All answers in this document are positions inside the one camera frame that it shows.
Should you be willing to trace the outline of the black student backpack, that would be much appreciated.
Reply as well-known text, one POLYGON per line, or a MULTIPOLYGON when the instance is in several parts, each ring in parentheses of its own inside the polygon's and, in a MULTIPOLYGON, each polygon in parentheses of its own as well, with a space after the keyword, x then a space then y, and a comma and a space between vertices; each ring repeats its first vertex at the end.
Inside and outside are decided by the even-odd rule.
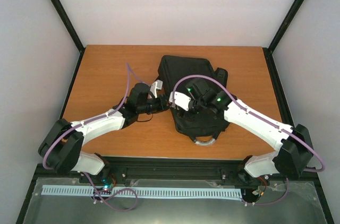
POLYGON ((227 94, 214 82, 187 78, 189 75, 204 75, 225 87, 228 71, 220 67, 213 69, 210 61, 204 58, 171 55, 163 56, 158 68, 158 79, 163 82, 168 97, 172 91, 177 91, 193 101, 188 111, 171 107, 175 129, 196 145, 210 146, 229 125, 223 118, 223 112, 218 109, 220 103, 225 103, 227 94))

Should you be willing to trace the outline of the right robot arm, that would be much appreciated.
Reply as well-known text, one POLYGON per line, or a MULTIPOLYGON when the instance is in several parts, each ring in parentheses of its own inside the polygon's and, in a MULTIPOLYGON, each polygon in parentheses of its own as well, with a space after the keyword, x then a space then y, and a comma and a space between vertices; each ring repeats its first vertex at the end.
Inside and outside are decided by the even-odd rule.
POLYGON ((303 172, 313 171, 308 163, 316 153, 305 126, 291 126, 269 118, 204 75, 191 76, 186 89, 191 99, 184 106, 185 110, 206 109, 251 132, 273 148, 271 153, 245 159, 243 169, 251 177, 281 174, 289 179, 298 179, 303 172))

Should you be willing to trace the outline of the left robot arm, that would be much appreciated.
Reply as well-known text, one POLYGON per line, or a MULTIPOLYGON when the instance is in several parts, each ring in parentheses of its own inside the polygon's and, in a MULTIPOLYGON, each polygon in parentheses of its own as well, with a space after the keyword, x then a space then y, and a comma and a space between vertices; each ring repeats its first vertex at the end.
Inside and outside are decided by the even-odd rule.
POLYGON ((132 125, 141 114, 168 110, 168 97, 157 93, 162 87, 161 80, 152 85, 137 83, 129 96, 103 114, 75 122, 63 118, 56 121, 38 149, 43 167, 61 175, 76 171, 91 174, 99 183, 108 181, 111 170, 103 158, 83 152, 82 147, 97 137, 132 125))

